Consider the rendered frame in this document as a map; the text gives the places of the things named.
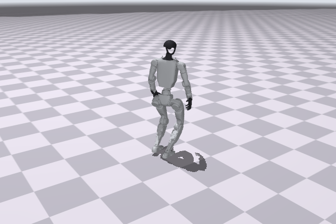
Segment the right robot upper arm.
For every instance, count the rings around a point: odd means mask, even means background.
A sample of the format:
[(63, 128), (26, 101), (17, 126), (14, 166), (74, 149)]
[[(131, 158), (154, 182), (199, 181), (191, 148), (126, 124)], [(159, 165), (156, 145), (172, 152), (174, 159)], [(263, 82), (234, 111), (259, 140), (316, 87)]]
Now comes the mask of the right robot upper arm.
[(176, 62), (176, 66), (177, 66), (178, 70), (180, 70), (180, 74), (181, 74), (181, 77), (183, 79), (183, 82), (182, 82), (183, 87), (190, 86), (189, 82), (188, 82), (188, 75), (187, 75), (187, 71), (186, 71), (186, 64), (183, 63), (183, 62), (177, 61)]

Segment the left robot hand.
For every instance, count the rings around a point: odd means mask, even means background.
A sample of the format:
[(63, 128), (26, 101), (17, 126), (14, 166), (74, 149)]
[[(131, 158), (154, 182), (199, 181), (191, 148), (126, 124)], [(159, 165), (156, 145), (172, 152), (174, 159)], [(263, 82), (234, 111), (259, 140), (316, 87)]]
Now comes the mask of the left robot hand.
[(154, 93), (153, 91), (151, 91), (151, 92), (152, 92), (152, 94), (153, 94), (153, 97), (155, 97), (155, 95), (159, 95), (159, 94), (161, 94), (161, 93), (159, 93), (159, 92), (157, 92), (157, 91), (156, 91), (155, 93)]

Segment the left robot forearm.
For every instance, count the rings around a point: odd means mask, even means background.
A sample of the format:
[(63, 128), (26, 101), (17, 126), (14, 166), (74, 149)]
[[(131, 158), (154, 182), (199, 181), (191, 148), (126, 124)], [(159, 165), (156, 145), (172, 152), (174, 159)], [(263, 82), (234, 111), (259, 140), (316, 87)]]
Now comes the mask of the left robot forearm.
[(154, 93), (156, 92), (156, 88), (155, 88), (155, 81), (150, 81), (148, 79), (149, 85), (150, 85), (150, 91), (153, 91)]

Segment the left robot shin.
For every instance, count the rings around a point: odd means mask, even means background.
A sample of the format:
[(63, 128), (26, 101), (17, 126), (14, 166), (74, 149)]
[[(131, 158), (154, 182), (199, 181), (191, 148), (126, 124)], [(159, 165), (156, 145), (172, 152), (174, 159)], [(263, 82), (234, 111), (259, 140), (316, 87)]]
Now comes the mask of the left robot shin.
[(158, 124), (157, 127), (157, 132), (156, 132), (156, 140), (155, 140), (155, 144), (156, 147), (159, 146), (160, 142), (161, 142), (161, 138), (164, 136), (165, 130), (166, 130), (167, 125), (162, 125), (161, 124), (161, 118), (160, 118), (160, 122)]

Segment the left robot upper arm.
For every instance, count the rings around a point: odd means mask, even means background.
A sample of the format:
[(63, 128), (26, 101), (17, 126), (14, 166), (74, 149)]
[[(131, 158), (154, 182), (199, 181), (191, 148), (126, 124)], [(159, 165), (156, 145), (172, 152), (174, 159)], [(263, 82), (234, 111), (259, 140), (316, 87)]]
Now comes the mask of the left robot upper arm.
[(155, 81), (156, 80), (156, 76), (154, 75), (157, 69), (157, 62), (158, 62), (159, 58), (155, 58), (151, 61), (151, 67), (150, 67), (150, 73), (149, 73), (149, 77), (148, 79), (150, 81)]

